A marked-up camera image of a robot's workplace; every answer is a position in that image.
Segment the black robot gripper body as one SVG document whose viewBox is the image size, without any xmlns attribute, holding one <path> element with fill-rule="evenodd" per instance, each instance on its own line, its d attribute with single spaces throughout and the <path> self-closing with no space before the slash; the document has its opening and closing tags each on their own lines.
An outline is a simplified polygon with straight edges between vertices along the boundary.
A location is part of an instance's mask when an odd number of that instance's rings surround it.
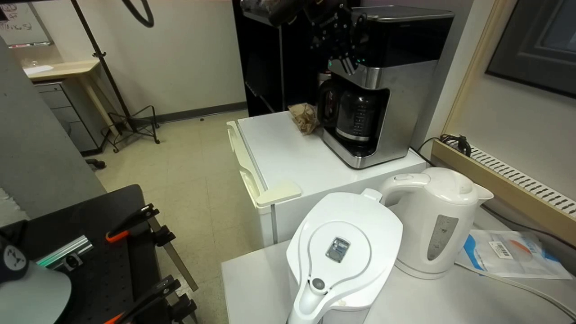
<svg viewBox="0 0 576 324">
<path fill-rule="evenodd" d="M 310 49 L 324 60 L 351 60 L 357 9 L 357 4 L 310 4 Z"/>
</svg>

